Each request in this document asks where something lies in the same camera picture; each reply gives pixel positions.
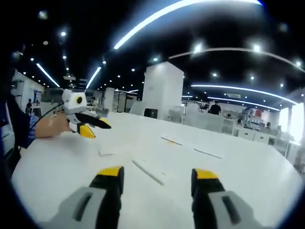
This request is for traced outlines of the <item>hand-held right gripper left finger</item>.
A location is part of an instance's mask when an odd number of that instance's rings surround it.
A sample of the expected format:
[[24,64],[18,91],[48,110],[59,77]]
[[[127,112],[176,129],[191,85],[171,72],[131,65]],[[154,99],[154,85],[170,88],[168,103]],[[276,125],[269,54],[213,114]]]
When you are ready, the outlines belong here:
[[51,219],[52,229],[116,229],[122,207],[124,167],[102,169],[88,187],[68,196]]

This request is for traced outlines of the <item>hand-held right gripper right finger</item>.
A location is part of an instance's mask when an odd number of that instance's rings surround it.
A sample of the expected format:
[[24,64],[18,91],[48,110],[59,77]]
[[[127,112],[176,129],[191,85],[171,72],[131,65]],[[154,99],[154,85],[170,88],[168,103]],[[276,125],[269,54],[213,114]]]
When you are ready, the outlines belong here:
[[252,208],[236,193],[227,191],[218,176],[192,169],[191,196],[196,229],[261,229]]

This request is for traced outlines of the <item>person's left hand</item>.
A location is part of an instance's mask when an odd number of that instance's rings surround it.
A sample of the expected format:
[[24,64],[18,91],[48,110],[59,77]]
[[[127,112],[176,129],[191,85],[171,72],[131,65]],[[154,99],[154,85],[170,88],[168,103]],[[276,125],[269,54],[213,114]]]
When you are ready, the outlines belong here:
[[64,132],[71,132],[64,114],[59,114],[54,117],[44,117],[35,126],[36,138],[55,137]]

